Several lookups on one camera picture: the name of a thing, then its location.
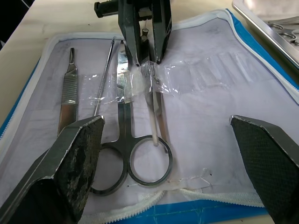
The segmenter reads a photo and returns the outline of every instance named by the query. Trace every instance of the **white zipper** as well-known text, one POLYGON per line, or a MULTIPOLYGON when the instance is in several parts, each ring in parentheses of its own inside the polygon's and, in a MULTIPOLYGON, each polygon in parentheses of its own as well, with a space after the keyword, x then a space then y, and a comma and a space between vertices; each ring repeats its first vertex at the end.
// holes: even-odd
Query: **white zipper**
MULTIPOLYGON (((183 28, 190 28, 194 26, 201 25, 205 22, 208 22, 214 18, 221 18, 225 19, 229 22, 234 35, 238 39, 238 41, 244 45, 255 57, 257 57, 266 67, 279 79, 282 85, 287 89, 287 91, 291 94, 291 96, 295 99, 297 103, 299 103, 299 91, 284 78, 276 69, 274 69, 265 59, 263 59, 259 54, 257 54, 251 47, 249 47, 237 34, 233 19, 230 13, 227 10, 215 10, 210 13, 196 16, 194 18, 188 19, 183 21, 179 24, 173 25, 173 30, 176 29, 183 29, 183 28)), ((19 126, 21 118, 24 114, 28 101, 31 98, 33 90, 35 89, 37 82, 41 76, 41 73, 47 63, 47 60, 54 48, 54 46, 64 40, 70 39, 111 39, 113 36, 116 36, 117 39, 122 39, 120 34, 113 34, 113 33, 72 33, 72 34, 64 34, 64 35, 57 35, 51 38, 45 45, 42 57, 39 61, 39 64, 32 75, 29 83, 27 84, 25 91, 22 93, 22 96, 17 103, 17 106, 9 119, 3 133, 0 136, 0 163, 2 162, 4 155, 6 154, 12 139, 14 138, 15 132, 19 126)), ((183 194, 186 194, 190 197, 197 198, 197 199, 207 199, 219 202, 227 202, 233 204, 242 204, 248 206, 256 206, 256 207, 263 207, 259 197, 257 194, 251 194, 247 197, 242 197, 244 194, 203 194, 198 193, 196 191, 189 191, 186 189, 181 189, 183 194)), ((109 212, 102 212, 95 215, 83 215, 80 223, 110 223, 117 220, 122 220, 128 217, 132 217, 137 215, 153 205, 155 205, 164 195, 164 191, 158 192, 155 195, 152 195, 148 200, 143 200, 140 203, 128 206, 126 208, 120 210, 113 210, 109 212)))

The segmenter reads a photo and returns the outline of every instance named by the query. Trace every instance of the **table surface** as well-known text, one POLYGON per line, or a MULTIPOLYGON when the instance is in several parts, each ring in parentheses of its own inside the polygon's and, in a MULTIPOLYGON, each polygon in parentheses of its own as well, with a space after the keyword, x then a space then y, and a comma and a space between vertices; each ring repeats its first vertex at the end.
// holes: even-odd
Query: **table surface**
MULTIPOLYGON (((0 124, 16 102, 39 60, 47 40, 68 32, 119 32, 117 15, 98 19, 95 0, 35 0, 17 29, 0 51, 0 124)), ((205 12, 228 8, 248 28, 231 7, 232 0, 171 0, 172 21, 176 23, 205 12)), ((272 224, 270 216, 223 223, 272 224)))

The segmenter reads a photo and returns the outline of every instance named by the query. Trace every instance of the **metal tray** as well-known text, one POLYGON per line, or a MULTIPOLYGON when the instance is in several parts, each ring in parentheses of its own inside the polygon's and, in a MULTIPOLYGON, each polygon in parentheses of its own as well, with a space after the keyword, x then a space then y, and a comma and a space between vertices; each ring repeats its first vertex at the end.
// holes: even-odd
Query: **metal tray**
MULTIPOLYGON (((298 0, 233 0, 233 8, 244 17, 249 27, 283 55, 299 70, 299 45, 289 43, 286 35, 278 34, 267 23, 299 15, 298 0)), ((299 29, 299 20, 283 24, 284 28, 299 29)))

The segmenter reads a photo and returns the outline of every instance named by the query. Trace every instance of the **blue zipper trim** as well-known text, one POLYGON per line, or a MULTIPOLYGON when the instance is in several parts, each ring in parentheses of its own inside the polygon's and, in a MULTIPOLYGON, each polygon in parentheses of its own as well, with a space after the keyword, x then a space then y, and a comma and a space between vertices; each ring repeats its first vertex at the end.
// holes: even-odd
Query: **blue zipper trim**
POLYGON ((27 85, 28 85, 28 83, 29 83, 29 81, 30 81, 30 79, 31 79, 31 77, 32 77, 32 75, 33 75, 33 73, 34 73, 34 71, 36 70, 36 67, 37 67, 37 65, 38 65, 38 62, 36 63, 36 65, 35 65, 35 67, 34 67, 32 73, 30 74, 30 76, 29 76, 27 82, 25 83, 25 86, 23 87, 21 93, 19 94, 19 97, 17 98, 17 100, 16 100, 16 102, 15 102, 13 108, 11 108, 11 110, 10 110, 8 116, 7 116, 6 119, 4 120, 2 126, 0 127, 0 139, 1 139, 1 135, 2 135, 2 134, 4 133, 4 131, 5 131, 5 128, 7 127, 7 125, 8 125, 8 123, 9 123, 9 121, 10 121, 12 115, 14 114, 14 111, 15 111, 17 105, 19 104, 19 101, 20 101, 20 99, 21 99, 21 97, 22 97, 22 95, 23 95, 23 93, 24 93, 24 91, 25 91, 25 89, 26 89, 26 87, 27 87, 27 85))
POLYGON ((173 204, 155 205, 145 212, 115 223, 164 224, 164 223, 214 223, 268 214, 265 208, 257 208, 223 202, 196 200, 173 204))
POLYGON ((270 56, 270 54, 254 39, 254 37, 247 31, 242 23, 226 9, 232 16, 234 27, 241 39, 250 46, 256 53, 265 59, 273 68, 275 68, 288 82, 290 82, 299 91, 299 85, 283 70, 283 68, 270 56))

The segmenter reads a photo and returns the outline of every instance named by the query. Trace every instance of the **scissors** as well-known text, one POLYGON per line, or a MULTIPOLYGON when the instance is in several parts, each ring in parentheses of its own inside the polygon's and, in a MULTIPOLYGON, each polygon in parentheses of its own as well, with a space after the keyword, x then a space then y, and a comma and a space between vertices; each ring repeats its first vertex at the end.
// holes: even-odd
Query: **scissors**
POLYGON ((160 137, 158 141, 164 146, 165 151, 169 157, 169 165, 166 173, 159 179, 153 182, 145 182, 137 177, 132 170, 131 157, 134 151, 142 143, 153 140, 152 135, 145 135, 141 137, 134 137, 132 134, 132 102, 126 96, 126 80, 128 72, 128 58, 123 41, 120 43, 118 53, 118 67, 117 67, 117 97, 118 97, 118 124, 119 124, 119 138, 116 141, 102 144, 101 150, 109 148, 117 151, 123 161, 122 173, 119 180, 110 188, 105 190, 97 190, 91 188, 91 192, 99 196, 107 196, 114 193, 125 181, 129 174, 134 181, 143 186, 155 186, 166 180, 171 173, 173 157, 169 145, 160 137))
POLYGON ((268 22, 268 26, 271 27, 276 33, 279 35, 285 35, 286 38, 284 38, 288 42, 293 42, 295 44, 299 44, 298 38, 296 34, 299 34, 299 29, 286 29, 280 23, 287 23, 299 20, 299 16, 295 16, 292 18, 282 19, 282 20, 273 20, 268 22))

